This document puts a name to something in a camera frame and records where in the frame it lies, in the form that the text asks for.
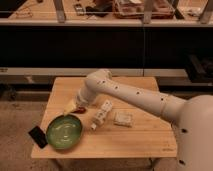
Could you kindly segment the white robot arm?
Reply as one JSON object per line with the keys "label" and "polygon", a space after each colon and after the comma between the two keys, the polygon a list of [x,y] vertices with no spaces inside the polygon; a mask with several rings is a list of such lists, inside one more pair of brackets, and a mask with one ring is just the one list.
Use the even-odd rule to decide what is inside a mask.
{"label": "white robot arm", "polygon": [[108,69],[86,76],[83,86],[65,107],[68,114],[106,94],[142,109],[178,128],[176,171],[213,171],[213,95],[189,100],[112,80]]}

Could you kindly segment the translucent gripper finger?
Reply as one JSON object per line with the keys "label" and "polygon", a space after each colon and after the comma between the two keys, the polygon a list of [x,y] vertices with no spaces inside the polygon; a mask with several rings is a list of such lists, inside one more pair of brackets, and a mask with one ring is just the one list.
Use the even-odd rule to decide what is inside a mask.
{"label": "translucent gripper finger", "polygon": [[63,110],[63,114],[64,115],[68,115],[69,113],[75,111],[77,109],[77,106],[76,106],[76,102],[74,100],[71,100],[67,106],[64,108]]}

